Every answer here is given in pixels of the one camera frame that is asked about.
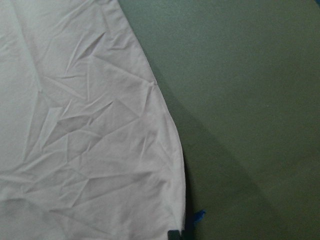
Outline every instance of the wrinkled fabric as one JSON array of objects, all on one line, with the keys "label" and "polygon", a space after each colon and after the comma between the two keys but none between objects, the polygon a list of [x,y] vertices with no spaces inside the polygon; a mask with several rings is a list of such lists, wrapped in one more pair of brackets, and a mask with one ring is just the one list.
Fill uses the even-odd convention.
[{"label": "wrinkled fabric", "polygon": [[115,0],[2,0],[0,239],[165,240],[182,148]]}]

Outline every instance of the green surface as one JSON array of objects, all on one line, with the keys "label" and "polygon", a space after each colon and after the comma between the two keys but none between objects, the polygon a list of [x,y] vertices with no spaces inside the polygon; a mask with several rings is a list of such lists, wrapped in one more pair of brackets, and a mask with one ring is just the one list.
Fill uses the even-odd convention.
[{"label": "green surface", "polygon": [[320,9],[120,0],[176,123],[198,240],[320,239]]}]

